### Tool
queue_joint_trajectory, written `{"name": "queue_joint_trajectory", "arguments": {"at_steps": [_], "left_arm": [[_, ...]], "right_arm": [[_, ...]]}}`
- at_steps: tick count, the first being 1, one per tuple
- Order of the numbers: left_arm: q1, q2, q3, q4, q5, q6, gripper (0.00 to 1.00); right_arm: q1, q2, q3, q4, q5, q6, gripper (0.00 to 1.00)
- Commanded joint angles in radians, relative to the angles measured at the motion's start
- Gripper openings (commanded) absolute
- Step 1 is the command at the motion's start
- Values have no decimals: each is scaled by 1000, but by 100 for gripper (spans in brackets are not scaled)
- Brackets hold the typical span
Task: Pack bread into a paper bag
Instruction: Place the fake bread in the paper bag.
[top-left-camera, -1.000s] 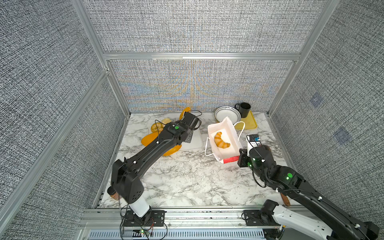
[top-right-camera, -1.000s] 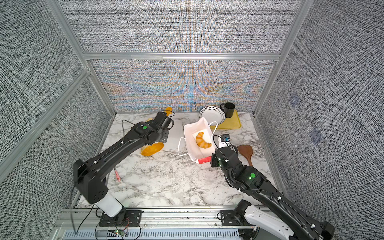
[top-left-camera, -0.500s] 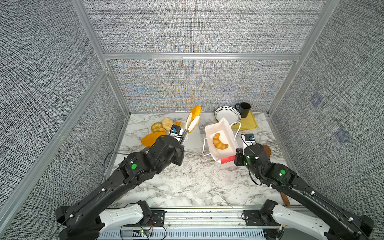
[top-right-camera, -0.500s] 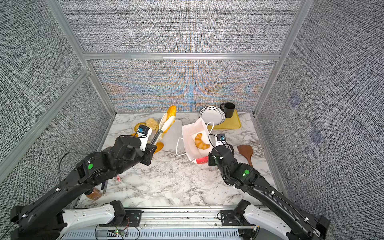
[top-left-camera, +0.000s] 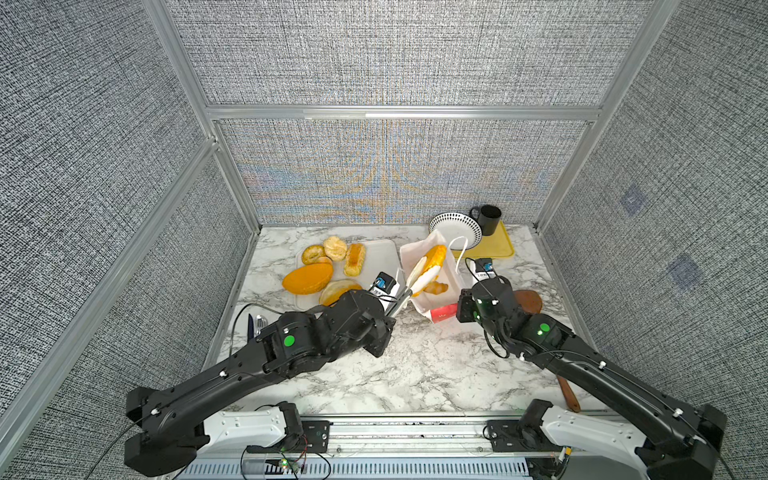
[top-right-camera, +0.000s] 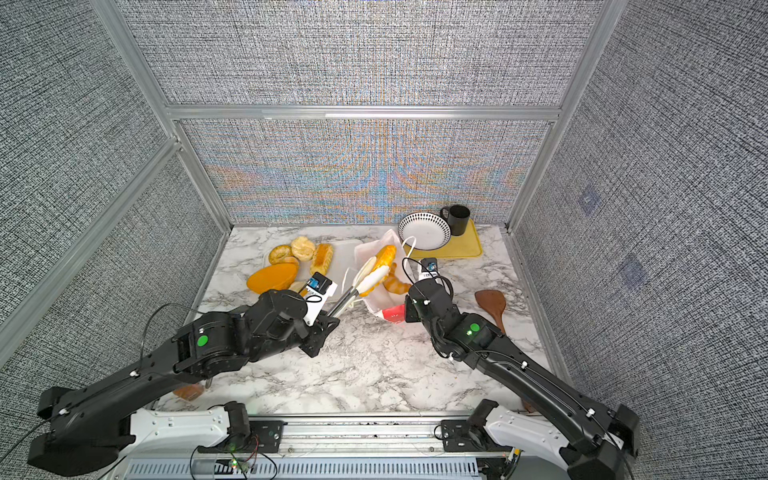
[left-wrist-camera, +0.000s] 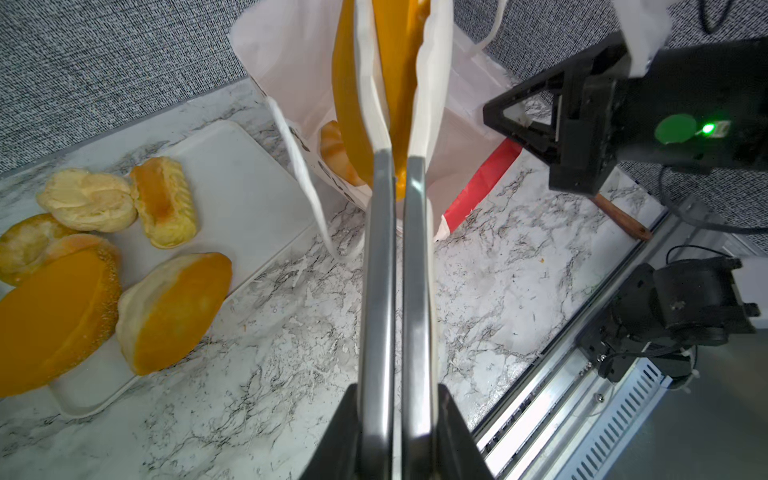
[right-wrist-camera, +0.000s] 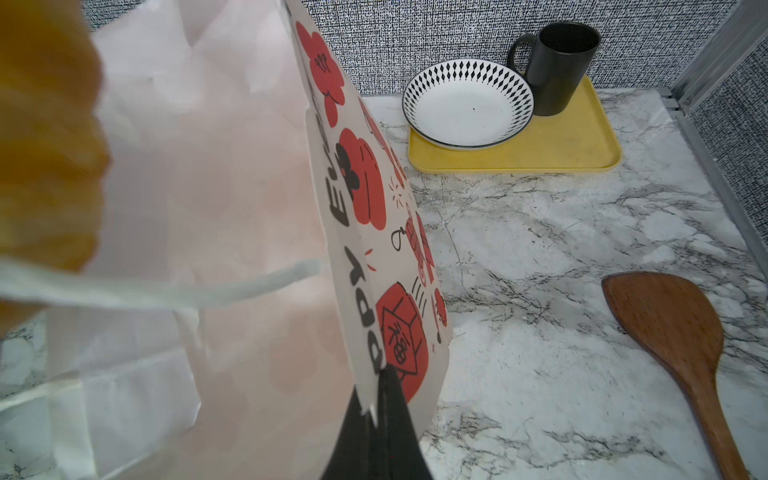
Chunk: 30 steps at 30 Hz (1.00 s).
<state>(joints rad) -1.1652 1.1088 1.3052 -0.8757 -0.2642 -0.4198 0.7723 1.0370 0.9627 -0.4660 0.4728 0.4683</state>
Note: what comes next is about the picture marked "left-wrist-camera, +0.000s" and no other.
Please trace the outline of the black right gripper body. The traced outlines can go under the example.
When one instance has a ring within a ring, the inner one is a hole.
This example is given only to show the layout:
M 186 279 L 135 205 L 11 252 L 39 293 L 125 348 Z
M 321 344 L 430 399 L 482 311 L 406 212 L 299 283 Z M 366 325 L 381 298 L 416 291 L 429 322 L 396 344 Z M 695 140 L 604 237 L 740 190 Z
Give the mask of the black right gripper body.
M 620 40 L 570 60 L 551 189 L 595 195 L 621 161 L 766 171 L 766 38 L 665 49 L 644 76 L 628 70 Z

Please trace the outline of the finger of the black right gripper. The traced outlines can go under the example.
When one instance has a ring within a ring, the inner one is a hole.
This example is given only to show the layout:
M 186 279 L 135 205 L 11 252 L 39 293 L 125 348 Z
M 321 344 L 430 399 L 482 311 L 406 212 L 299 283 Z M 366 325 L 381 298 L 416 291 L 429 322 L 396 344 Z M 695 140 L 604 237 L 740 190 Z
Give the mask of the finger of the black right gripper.
M 483 107 L 486 126 L 516 141 L 547 165 L 574 165 L 570 143 L 576 122 L 576 61 L 563 61 L 523 81 Z M 525 101 L 542 93 L 553 96 L 550 122 L 528 116 Z

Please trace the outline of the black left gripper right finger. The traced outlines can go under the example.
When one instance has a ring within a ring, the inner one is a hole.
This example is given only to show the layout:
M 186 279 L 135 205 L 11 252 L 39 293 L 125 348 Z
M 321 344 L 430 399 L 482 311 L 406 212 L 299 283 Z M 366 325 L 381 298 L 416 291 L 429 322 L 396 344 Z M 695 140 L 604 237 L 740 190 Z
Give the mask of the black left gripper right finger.
M 436 472 L 440 479 L 493 480 L 448 388 L 438 385 Z

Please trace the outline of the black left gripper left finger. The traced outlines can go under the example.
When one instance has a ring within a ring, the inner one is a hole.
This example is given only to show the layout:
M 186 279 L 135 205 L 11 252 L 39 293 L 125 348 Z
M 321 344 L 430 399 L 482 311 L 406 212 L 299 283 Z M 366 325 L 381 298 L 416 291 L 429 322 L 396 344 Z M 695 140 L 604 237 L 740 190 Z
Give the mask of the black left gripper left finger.
M 351 384 L 300 479 L 357 479 L 360 433 L 358 385 Z

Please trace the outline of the metal tongs with white tips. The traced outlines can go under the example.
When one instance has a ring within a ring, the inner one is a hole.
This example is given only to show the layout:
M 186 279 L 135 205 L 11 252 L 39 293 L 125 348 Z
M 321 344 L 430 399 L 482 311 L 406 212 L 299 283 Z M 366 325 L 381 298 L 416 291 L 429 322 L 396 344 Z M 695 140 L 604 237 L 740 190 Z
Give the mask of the metal tongs with white tips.
M 438 74 L 447 82 L 451 70 L 453 4 L 449 50 L 450 69 Z M 418 157 L 408 160 L 403 218 L 403 291 L 396 291 L 396 208 L 385 174 L 372 187 L 366 214 L 361 365 L 358 418 L 361 424 L 358 472 L 363 478 L 389 479 L 393 473 L 395 393 L 395 308 L 402 308 L 401 476 L 435 479 L 438 383 L 437 325 L 434 302 L 433 210 L 427 195 L 426 171 Z

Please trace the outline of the white and red paper bag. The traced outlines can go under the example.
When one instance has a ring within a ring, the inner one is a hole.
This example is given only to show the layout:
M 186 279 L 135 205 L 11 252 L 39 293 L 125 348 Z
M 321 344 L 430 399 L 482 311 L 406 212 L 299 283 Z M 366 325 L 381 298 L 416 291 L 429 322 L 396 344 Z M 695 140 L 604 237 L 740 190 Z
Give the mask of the white and red paper bag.
M 339 1 L 259 1 L 230 32 L 230 43 L 262 95 L 279 105 L 308 170 L 365 209 L 371 190 L 334 173 L 320 155 L 320 130 L 336 119 L 331 65 Z M 427 170 L 434 238 L 447 239 L 491 193 L 522 152 L 489 129 L 482 110 L 510 87 L 504 69 L 453 29 L 448 96 Z

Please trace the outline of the crescent croissant bread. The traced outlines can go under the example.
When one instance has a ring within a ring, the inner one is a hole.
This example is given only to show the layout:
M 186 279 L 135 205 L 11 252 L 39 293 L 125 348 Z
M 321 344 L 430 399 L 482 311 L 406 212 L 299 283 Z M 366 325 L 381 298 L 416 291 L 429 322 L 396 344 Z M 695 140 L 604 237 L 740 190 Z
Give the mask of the crescent croissant bread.
M 347 183 L 355 187 L 365 184 L 349 160 L 336 120 L 329 121 L 320 130 L 320 154 L 331 171 Z

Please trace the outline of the golden round scored bread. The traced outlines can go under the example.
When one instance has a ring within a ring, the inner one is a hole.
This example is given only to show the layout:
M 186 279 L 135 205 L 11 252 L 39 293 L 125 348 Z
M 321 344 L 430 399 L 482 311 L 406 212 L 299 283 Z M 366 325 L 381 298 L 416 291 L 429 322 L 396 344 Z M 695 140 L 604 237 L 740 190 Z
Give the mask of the golden round scored bread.
M 218 252 L 182 255 L 153 269 L 118 302 L 116 335 L 132 372 L 145 376 L 186 357 L 228 295 L 232 262 Z

